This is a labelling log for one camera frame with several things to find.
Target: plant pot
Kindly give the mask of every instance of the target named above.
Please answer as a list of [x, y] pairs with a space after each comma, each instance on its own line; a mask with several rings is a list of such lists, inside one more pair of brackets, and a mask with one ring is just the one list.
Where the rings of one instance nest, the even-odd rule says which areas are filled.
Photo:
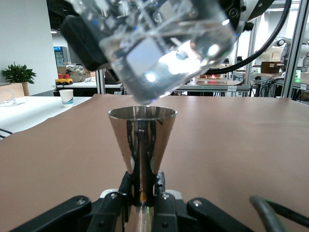
[[25, 96], [30, 96], [28, 82], [22, 82]]

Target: jigger cup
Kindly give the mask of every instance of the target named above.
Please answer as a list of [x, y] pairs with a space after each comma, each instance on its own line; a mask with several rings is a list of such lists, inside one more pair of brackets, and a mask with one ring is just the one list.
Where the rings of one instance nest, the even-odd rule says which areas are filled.
[[133, 205], [154, 205], [154, 184], [177, 112], [155, 106], [109, 111], [134, 186]]

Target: jigger rim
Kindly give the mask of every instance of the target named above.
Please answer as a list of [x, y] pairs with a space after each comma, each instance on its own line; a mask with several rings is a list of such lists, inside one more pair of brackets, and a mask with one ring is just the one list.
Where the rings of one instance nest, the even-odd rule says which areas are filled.
[[[166, 110], [170, 110], [172, 112], [172, 114], [162, 116], [162, 117], [152, 117], [152, 118], [129, 118], [129, 117], [118, 117], [118, 116], [112, 115], [112, 111], [123, 110], [123, 109], [132, 109], [132, 108], [135, 108], [135, 107], [166, 109]], [[119, 107], [119, 108], [112, 109], [108, 112], [108, 115], [109, 115], [110, 118], [113, 118], [113, 119], [124, 119], [124, 120], [128, 120], [128, 121], [152, 121], [152, 120], [162, 120], [162, 119], [166, 119], [166, 118], [170, 118], [170, 117], [175, 117], [177, 115], [177, 111], [173, 110], [171, 108], [168, 108], [168, 107], [150, 106], [150, 105], [135, 105], [135, 106]]]

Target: transparent container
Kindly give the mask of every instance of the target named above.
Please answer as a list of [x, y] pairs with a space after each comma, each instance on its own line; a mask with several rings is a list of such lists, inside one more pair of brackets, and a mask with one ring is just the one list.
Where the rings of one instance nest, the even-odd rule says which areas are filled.
[[142, 104], [220, 64], [239, 35], [216, 0], [67, 1]]

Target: green leaves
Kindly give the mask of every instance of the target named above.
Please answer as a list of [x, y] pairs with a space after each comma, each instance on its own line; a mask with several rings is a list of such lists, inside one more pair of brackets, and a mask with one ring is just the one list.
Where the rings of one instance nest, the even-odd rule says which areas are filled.
[[5, 77], [5, 80], [10, 83], [22, 83], [29, 82], [34, 84], [34, 77], [36, 73], [33, 72], [33, 69], [27, 69], [26, 65], [8, 65], [8, 68], [1, 71], [2, 75]]

